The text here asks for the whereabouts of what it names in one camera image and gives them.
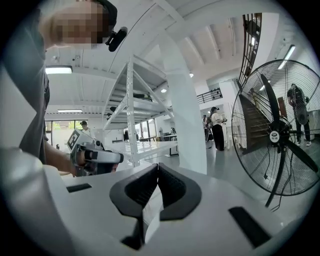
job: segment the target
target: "standing fan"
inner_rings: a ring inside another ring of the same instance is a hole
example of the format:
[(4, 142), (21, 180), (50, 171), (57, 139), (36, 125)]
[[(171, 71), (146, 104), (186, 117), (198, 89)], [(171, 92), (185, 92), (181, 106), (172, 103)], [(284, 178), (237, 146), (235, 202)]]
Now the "standing fan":
[[(237, 156), (250, 178), (270, 192), (266, 207), (274, 195), (280, 196), (274, 211), (280, 207), (282, 196), (309, 190), (319, 181), (320, 174), (320, 78), (297, 61), (287, 60), (285, 65), (282, 62), (265, 63), (248, 77), (232, 113)], [(287, 97), (292, 84), (308, 99), (302, 99), (295, 108)], [(306, 119), (309, 132), (297, 131)], [(308, 133), (311, 145), (305, 141)]]

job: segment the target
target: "stair railing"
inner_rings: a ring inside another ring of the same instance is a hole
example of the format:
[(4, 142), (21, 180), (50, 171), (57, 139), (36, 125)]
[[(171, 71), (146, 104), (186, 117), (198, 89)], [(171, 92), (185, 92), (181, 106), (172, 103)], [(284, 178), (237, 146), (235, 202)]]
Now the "stair railing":
[(198, 104), (214, 101), (223, 98), (220, 88), (208, 91), (197, 96)]
[(257, 109), (261, 111), (270, 121), (272, 121), (273, 116), (270, 109), (269, 100), (266, 97), (260, 95), (259, 93), (256, 93), (253, 88), (250, 89), (249, 94), (252, 97)]
[(251, 74), (255, 63), (261, 35), (262, 13), (247, 14), (243, 15), (242, 18), (244, 44), (241, 71), (238, 78), (241, 86)]

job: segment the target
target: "gray t-shirt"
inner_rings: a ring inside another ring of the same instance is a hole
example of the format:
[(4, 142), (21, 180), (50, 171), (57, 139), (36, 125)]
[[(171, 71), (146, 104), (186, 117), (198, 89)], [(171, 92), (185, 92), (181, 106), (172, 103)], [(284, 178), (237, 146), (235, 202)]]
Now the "gray t-shirt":
[(8, 41), (2, 58), (12, 81), (36, 111), (36, 116), (26, 130), (20, 148), (45, 164), (44, 118), (50, 90), (45, 73), (44, 41), (38, 30), (39, 18), (40, 10), (37, 9), (21, 22)]

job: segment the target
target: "shelving unit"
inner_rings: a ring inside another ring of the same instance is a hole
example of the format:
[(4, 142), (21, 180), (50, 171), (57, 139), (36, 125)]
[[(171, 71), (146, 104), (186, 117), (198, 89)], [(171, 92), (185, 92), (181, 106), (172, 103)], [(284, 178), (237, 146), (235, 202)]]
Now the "shelving unit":
[[(164, 114), (174, 120), (172, 108), (166, 107), (153, 91), (166, 83), (166, 74), (162, 70), (138, 56), (131, 55), (107, 97), (102, 112), (102, 122), (106, 116), (109, 117), (103, 125), (103, 130), (108, 130), (110, 127), (112, 129), (128, 127), (130, 143), (125, 143), (124, 146), (118, 146), (118, 149), (113, 148), (113, 150), (129, 156), (134, 167), (140, 165), (140, 159), (177, 145), (177, 142), (165, 144), (155, 142), (149, 144), (147, 151), (139, 152), (142, 148), (146, 148), (141, 144), (145, 142), (137, 144), (135, 125)], [(149, 94), (152, 102), (147, 99), (135, 98), (134, 94)]]

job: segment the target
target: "person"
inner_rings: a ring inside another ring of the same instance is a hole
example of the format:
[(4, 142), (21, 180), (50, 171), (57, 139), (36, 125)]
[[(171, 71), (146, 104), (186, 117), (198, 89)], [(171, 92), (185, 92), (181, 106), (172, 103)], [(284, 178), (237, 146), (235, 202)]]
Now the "person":
[(223, 151), (225, 150), (224, 132), (222, 130), (222, 123), (224, 122), (224, 120), (220, 118), (217, 111), (218, 111), (218, 108), (213, 106), (211, 108), (209, 118), (212, 123), (211, 130), (212, 130), (215, 148), (219, 151)]
[(86, 121), (82, 121), (81, 123), (80, 123), (80, 125), (82, 126), (82, 131), (86, 134), (86, 135), (88, 135), (89, 137), (91, 137), (92, 139), (96, 139), (96, 136), (95, 136), (95, 133), (88, 127), (88, 124), (87, 124), (87, 122)]
[[(291, 88), (287, 92), (287, 99), (289, 105), (293, 108), (293, 113), (294, 113), (294, 120), (295, 120), (295, 125), (296, 125), (296, 130), (297, 130), (297, 145), (301, 145), (301, 123), (297, 117), (297, 112), (300, 110), (303, 110), (306, 107), (306, 103), (309, 102), (308, 97), (305, 98), (304, 92), (302, 91), (301, 88), (299, 88), (296, 84), (291, 84)], [(306, 123), (303, 125), (304, 127), (304, 133), (305, 133), (305, 139), (306, 139), (306, 146), (309, 147), (311, 145), (310, 141), (310, 120), (309, 120), (309, 115), (306, 115)]]
[[(19, 147), (59, 171), (74, 175), (76, 168), (66, 153), (45, 141), (44, 117), (50, 99), (45, 52), (52, 47), (104, 43), (116, 25), (117, 14), (107, 0), (74, 0), (49, 16), (36, 9), (17, 27), (2, 52), (5, 70), (36, 112)], [(85, 164), (84, 151), (77, 158), (79, 165)]]
[(202, 125), (203, 125), (203, 129), (204, 129), (204, 138), (205, 138), (205, 141), (207, 142), (208, 125), (207, 125), (207, 115), (206, 114), (204, 114), (202, 117)]

